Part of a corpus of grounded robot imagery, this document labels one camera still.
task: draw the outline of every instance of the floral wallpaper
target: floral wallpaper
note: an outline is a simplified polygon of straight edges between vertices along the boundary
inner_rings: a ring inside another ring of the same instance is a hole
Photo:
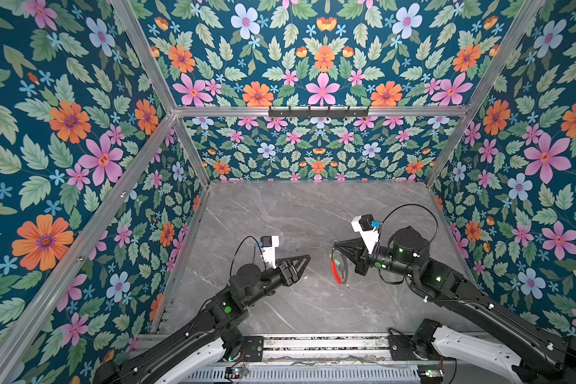
[[[162,117],[110,4],[0,1],[0,341]],[[158,151],[12,381],[87,380],[144,332],[199,188]]]
[[[437,181],[438,203],[480,290],[576,335],[576,1],[545,4],[502,76]]]
[[[522,4],[143,3],[134,11],[178,102],[257,107],[466,104]]]
[[[423,180],[457,119],[193,117],[212,180]]]

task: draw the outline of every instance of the robotic arm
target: robotic arm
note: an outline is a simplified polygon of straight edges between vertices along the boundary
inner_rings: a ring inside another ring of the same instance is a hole
[[[413,338],[421,353],[435,350],[515,383],[576,384],[575,336],[544,331],[480,292],[461,273],[431,259],[430,241],[412,227],[398,230],[385,247],[379,242],[380,223],[372,215],[357,216],[352,225],[361,238],[336,242],[333,249],[354,263],[356,273],[365,276],[372,267],[396,273],[424,302],[458,313],[505,343],[478,340],[425,320]]]
[[[274,255],[276,267],[264,272],[254,264],[243,265],[182,329],[121,365],[104,363],[94,384],[177,384],[202,366],[223,357],[233,360],[241,349],[237,326],[247,318],[247,307],[296,283],[309,260],[309,255],[278,260]]]

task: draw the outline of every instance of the marble surface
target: marble surface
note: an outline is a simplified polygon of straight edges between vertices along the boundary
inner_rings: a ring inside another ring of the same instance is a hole
[[[386,332],[389,326],[414,331],[423,318],[456,329],[477,331],[470,321],[424,303],[405,284],[387,285],[373,268],[357,275],[353,266],[348,285],[339,286],[330,270],[329,253],[334,240],[358,237],[350,224],[354,216],[372,214],[383,219],[393,208],[406,203],[427,206],[442,226],[432,243],[431,256],[466,272],[453,237],[443,225],[430,191],[420,182],[239,182],[213,184],[211,194],[186,263],[184,278],[176,289],[169,318],[160,332],[173,333],[184,326],[203,301],[228,282],[230,261],[247,235],[279,235],[276,257],[309,254],[311,262],[303,278],[290,288],[260,300],[239,327],[243,333],[293,332]],[[397,229],[413,226],[430,238],[435,222],[418,208],[402,208],[384,224],[385,243]],[[246,241],[235,262],[249,262],[253,241]],[[387,280],[394,276],[386,274]]]

